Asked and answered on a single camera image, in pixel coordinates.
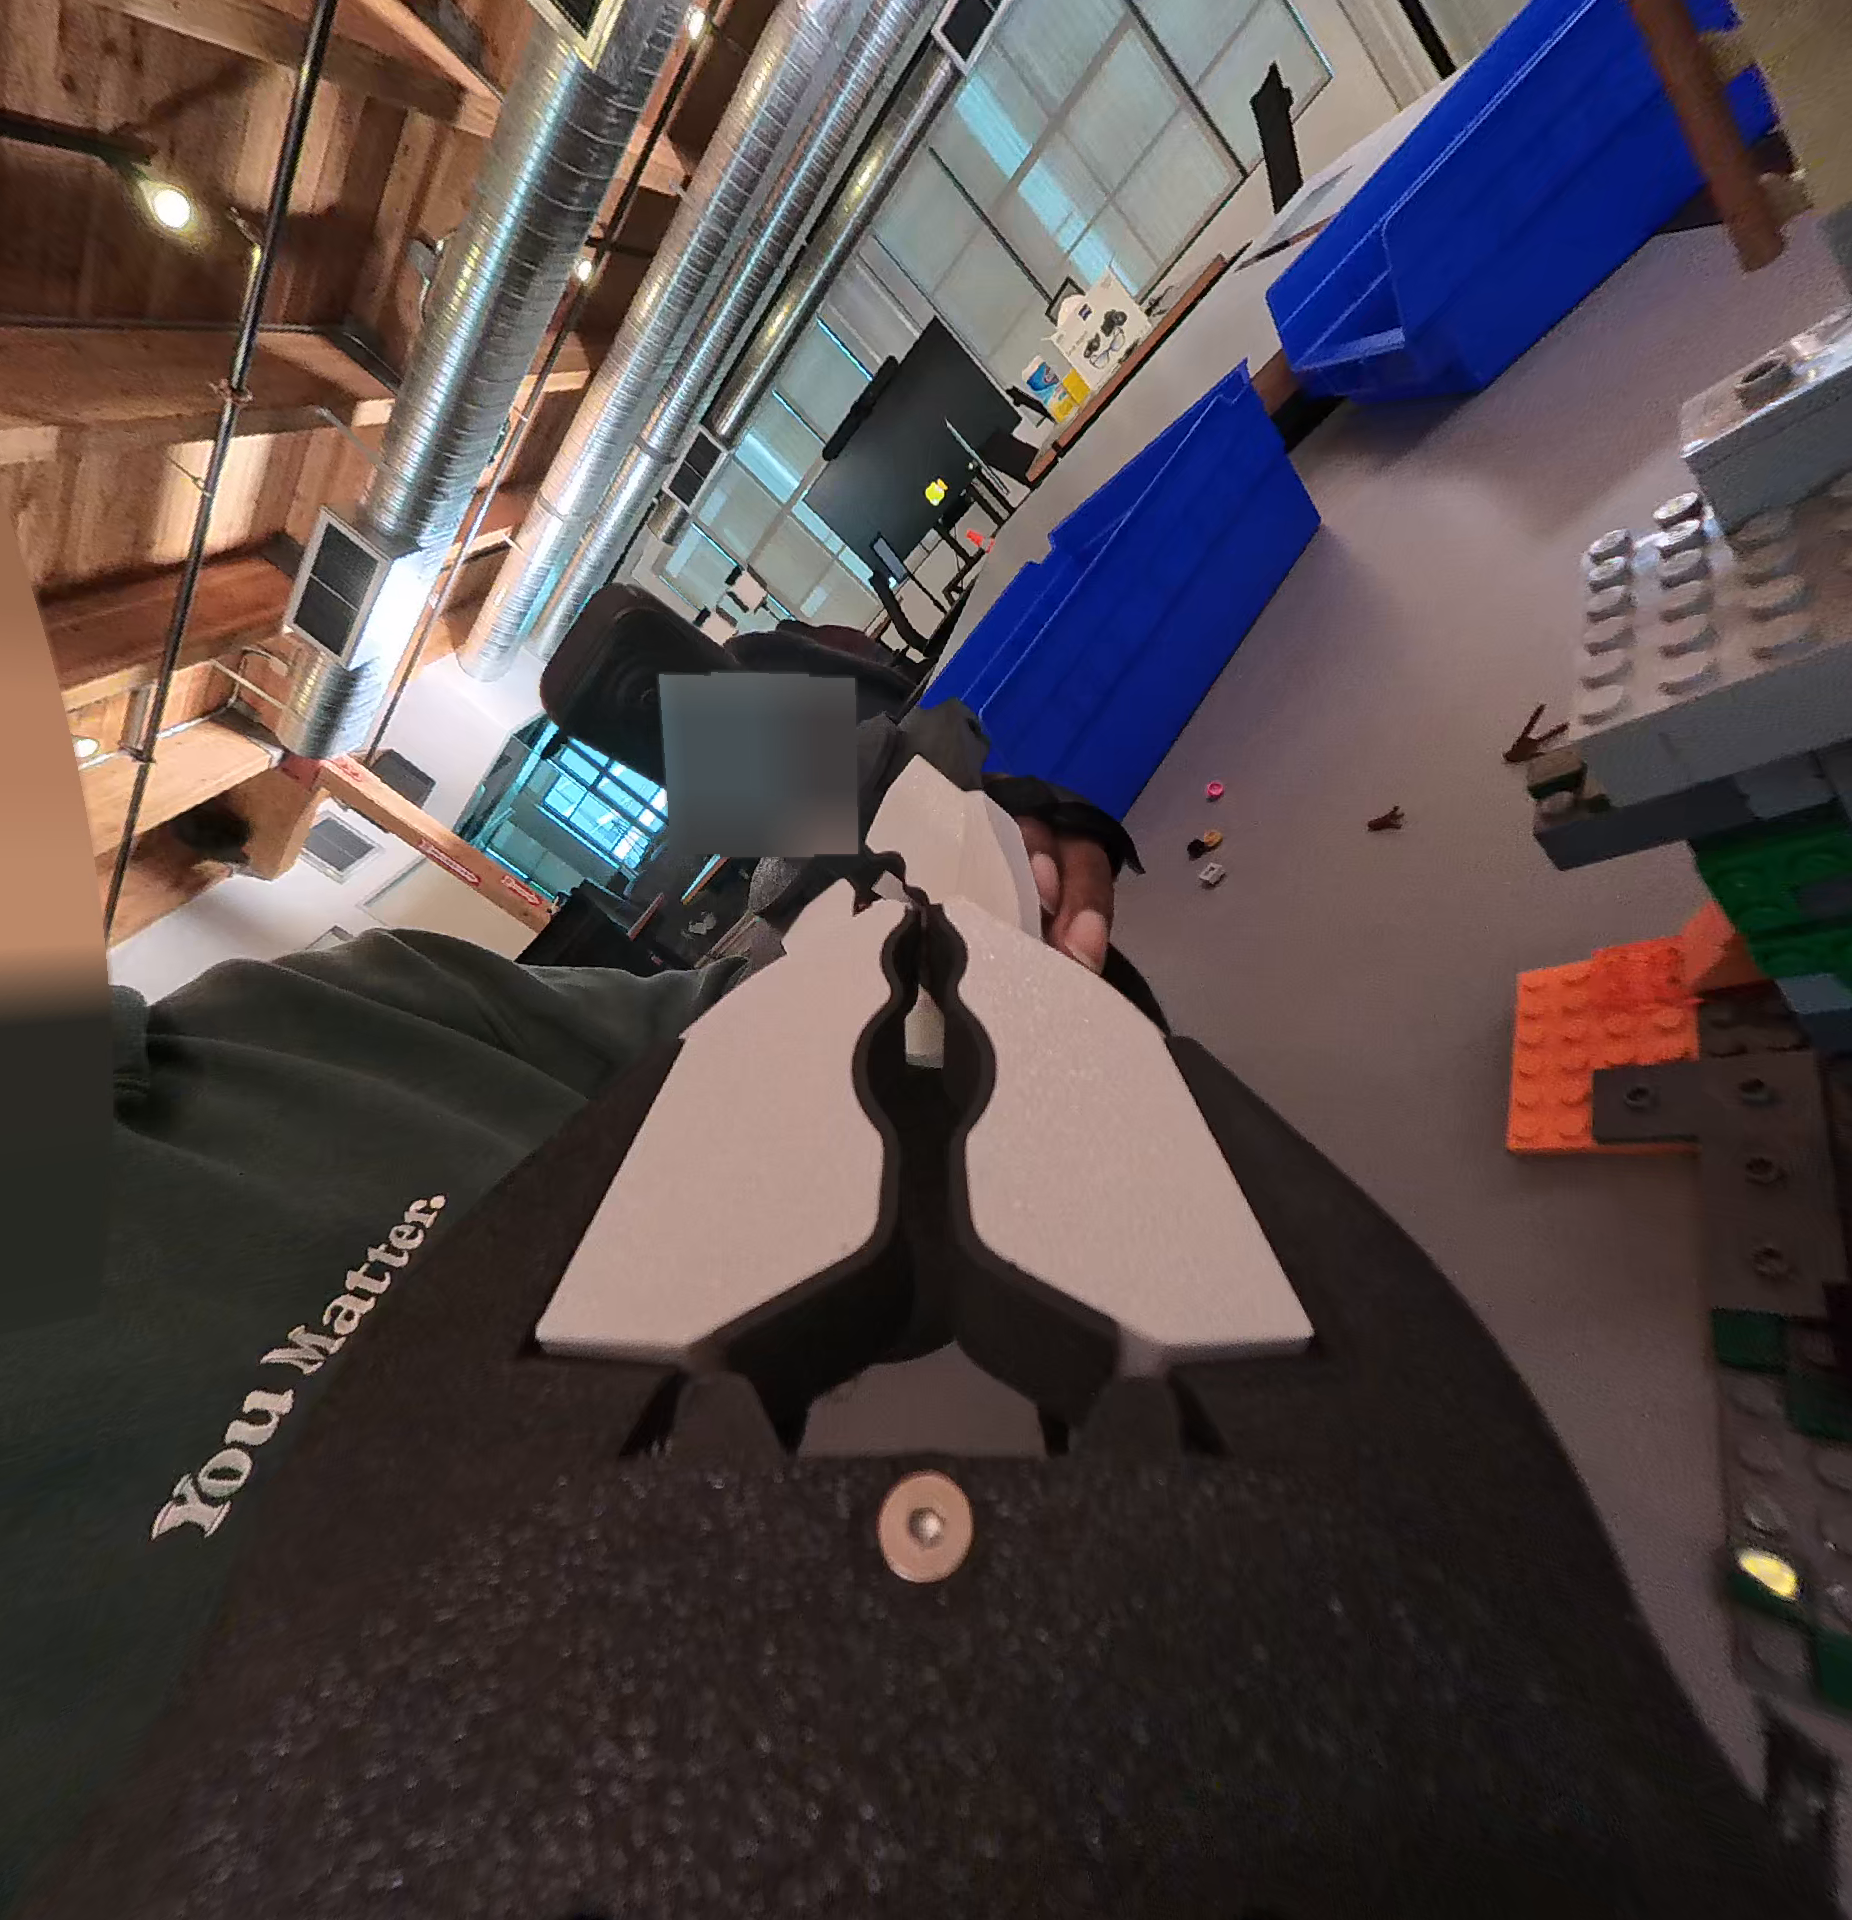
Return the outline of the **black desk monitor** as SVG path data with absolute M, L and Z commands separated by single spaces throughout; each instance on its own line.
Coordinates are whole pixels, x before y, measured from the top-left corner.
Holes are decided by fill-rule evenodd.
M 1302 162 L 1294 130 L 1294 93 L 1277 61 L 1267 64 L 1250 95 L 1250 110 L 1258 135 L 1258 160 L 1265 171 L 1270 204 L 1275 213 L 1280 213 L 1300 192 Z

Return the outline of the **person's left hand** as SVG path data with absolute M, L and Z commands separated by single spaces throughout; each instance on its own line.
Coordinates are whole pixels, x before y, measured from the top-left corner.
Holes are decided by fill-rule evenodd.
M 1040 931 L 1049 948 L 1101 973 L 1114 914 L 1114 863 L 1105 847 L 1033 818 L 1017 819 L 1027 853 Z

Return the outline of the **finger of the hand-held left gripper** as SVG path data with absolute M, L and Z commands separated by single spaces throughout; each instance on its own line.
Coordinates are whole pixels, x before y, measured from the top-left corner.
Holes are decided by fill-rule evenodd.
M 970 804 L 970 900 L 1036 942 L 1043 939 L 1043 906 L 1022 828 L 993 803 Z
M 867 847 L 903 865 L 903 884 L 947 906 L 966 900 L 1006 911 L 1006 812 L 982 794 L 956 787 L 913 755 L 880 799 Z

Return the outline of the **blue plastic bin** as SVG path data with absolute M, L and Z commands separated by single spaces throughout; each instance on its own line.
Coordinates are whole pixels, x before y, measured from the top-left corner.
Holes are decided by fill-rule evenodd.
M 1622 2 L 1533 2 L 1267 291 L 1300 388 L 1481 393 L 1702 190 Z
M 1246 367 L 1064 516 L 944 661 L 988 771 L 1124 816 L 1320 528 Z

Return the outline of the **multicoloured toy brick model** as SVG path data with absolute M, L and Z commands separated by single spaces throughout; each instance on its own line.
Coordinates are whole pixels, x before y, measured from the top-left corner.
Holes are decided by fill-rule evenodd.
M 1522 978 L 1507 1148 L 1695 1153 L 1732 1655 L 1852 1717 L 1852 200 L 1821 226 L 1843 305 L 1692 396 L 1688 487 L 1584 547 L 1537 847 L 1685 843 L 1707 906 Z

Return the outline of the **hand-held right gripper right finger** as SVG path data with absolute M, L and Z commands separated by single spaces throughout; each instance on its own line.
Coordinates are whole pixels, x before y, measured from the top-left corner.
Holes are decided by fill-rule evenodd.
M 1128 999 L 974 904 L 921 914 L 944 1019 L 947 1316 L 1066 1429 L 1117 1380 L 1294 1359 L 1313 1321 L 1176 1049 Z

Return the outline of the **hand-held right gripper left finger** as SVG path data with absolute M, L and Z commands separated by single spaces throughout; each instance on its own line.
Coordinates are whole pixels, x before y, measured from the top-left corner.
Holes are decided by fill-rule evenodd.
M 679 1039 L 534 1326 L 557 1359 L 737 1376 L 798 1442 L 914 1306 L 902 1077 L 918 911 L 874 897 Z

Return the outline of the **silver ventilation duct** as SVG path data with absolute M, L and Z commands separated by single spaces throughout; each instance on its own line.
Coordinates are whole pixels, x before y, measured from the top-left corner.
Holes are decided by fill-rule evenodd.
M 936 3 L 783 2 L 769 14 L 620 330 L 514 530 L 459 667 L 500 679 L 555 642 L 634 535 L 708 383 Z
M 687 11 L 603 3 L 587 42 L 567 21 L 532 28 L 366 494 L 320 510 L 292 578 L 290 675 L 269 720 L 286 754 L 343 755 L 371 733 Z

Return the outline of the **person's green sweatshirt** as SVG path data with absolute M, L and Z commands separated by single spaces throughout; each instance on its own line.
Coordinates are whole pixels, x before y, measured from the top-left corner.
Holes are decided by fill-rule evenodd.
M 381 928 L 114 987 L 96 1303 L 0 1333 L 0 1915 L 160 1714 L 385 1289 L 748 968 Z

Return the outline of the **black wall screen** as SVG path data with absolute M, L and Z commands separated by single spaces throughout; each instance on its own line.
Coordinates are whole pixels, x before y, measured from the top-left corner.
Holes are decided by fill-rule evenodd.
M 1012 398 L 932 320 L 842 416 L 804 502 L 872 575 L 892 578 L 1017 418 Z

